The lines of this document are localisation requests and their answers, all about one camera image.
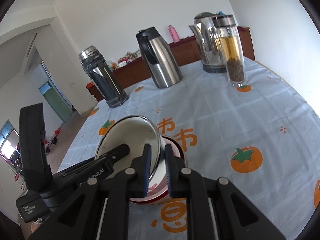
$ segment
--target kettle base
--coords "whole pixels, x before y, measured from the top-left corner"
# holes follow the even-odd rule
[[[220,65],[218,66],[212,66],[212,65],[203,65],[203,70],[208,72],[208,73],[225,73],[227,72],[226,67],[221,67]]]

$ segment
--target pink thermos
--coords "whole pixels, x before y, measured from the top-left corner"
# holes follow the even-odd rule
[[[178,34],[176,32],[176,29],[174,27],[172,27],[172,25],[169,25],[168,29],[169,29],[169,33],[170,33],[170,35],[171,35],[171,37],[173,39],[173,42],[180,41],[180,38],[179,38],[179,36],[178,36]]]

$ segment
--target table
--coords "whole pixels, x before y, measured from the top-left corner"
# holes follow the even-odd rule
[[[158,89],[151,79],[126,89],[110,109],[100,101],[59,171],[95,155],[112,120],[139,114],[182,145],[188,166],[211,179],[229,178],[286,236],[294,239],[319,202],[320,119],[287,83],[245,59],[247,84],[206,73],[200,61],[181,67],[183,80]],[[183,199],[130,204],[129,239],[186,239]]]

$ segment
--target jug handle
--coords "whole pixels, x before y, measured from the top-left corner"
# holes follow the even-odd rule
[[[149,47],[149,44],[148,44],[148,36],[143,36],[140,38],[140,44],[141,44],[141,47],[143,49],[143,52],[144,54],[146,55],[148,61],[152,64],[152,65],[155,65],[158,63],[156,57],[153,55],[150,47]]]

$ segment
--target glass bottle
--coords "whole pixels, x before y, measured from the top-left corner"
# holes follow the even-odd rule
[[[232,15],[221,15],[212,18],[220,36],[220,43],[227,62],[227,75],[230,85],[235,87],[244,86],[246,83],[244,57]]]

